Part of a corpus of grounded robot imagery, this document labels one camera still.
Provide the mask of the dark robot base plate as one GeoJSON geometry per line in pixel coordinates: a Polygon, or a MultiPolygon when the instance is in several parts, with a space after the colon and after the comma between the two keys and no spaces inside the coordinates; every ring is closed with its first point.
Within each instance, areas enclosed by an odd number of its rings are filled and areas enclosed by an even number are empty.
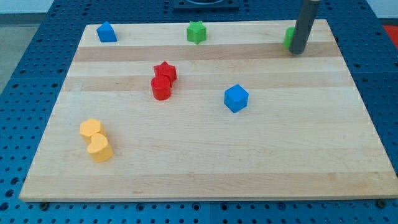
{"type": "Polygon", "coordinates": [[[174,11],[239,9],[239,0],[171,0],[174,11]]]}

